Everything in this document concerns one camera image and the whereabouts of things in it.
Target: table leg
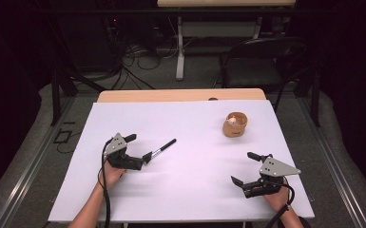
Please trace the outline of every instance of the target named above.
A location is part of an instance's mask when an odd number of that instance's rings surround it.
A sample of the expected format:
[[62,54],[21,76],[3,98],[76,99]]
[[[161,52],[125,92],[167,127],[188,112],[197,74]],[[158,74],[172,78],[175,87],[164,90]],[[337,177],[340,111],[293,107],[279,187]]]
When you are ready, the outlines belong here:
[[178,40],[179,40],[179,57],[177,61],[177,74],[176,74],[176,80],[182,81],[183,80],[183,62],[184,62],[184,56],[183,56],[183,21],[182,17],[179,17],[178,22]]

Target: human hand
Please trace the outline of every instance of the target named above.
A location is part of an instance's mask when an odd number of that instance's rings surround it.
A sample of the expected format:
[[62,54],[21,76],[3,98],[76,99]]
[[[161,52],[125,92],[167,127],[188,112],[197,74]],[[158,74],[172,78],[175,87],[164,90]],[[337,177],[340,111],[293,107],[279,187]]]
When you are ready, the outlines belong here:
[[[117,180],[124,173],[126,173],[126,171],[127,171],[126,169],[112,167],[111,164],[108,161],[106,161],[105,162],[106,188],[111,189],[114,186],[115,182],[117,182]],[[100,183],[104,183],[103,182],[103,170],[102,170],[102,173],[100,174]]]
[[278,193],[263,195],[263,198],[266,199],[274,211],[278,212],[278,210],[280,210],[280,208],[282,208],[289,199],[289,189],[282,186]]

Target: pen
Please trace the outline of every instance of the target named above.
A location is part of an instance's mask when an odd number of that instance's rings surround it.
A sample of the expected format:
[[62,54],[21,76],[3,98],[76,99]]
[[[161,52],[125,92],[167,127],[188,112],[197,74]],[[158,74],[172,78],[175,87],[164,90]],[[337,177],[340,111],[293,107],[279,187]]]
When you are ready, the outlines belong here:
[[172,145],[173,143],[175,143],[177,140],[173,139],[172,141],[168,142],[167,144],[165,144],[164,146],[162,146],[160,149],[154,151],[154,152],[150,152],[148,154],[146,154],[144,156],[144,161],[146,163],[149,163],[150,160],[154,159],[156,156],[158,156],[160,153],[162,153],[164,150],[166,150],[166,148],[170,145]]

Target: wooden table edge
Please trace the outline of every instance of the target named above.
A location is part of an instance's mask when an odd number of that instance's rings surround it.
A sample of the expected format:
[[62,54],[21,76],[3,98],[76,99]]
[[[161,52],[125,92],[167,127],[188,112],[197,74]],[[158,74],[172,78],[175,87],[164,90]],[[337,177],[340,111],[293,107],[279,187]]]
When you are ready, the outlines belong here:
[[100,93],[97,102],[189,102],[210,99],[266,100],[266,97],[259,88],[106,90]]

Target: wrist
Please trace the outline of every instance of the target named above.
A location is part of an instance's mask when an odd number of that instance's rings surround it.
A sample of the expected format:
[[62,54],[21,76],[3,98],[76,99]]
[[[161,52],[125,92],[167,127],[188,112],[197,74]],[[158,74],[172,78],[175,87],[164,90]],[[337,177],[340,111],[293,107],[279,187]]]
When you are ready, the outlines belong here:
[[280,220],[283,223],[284,227],[303,227],[299,216],[293,210],[292,207],[289,206],[288,210],[286,210],[281,216]]

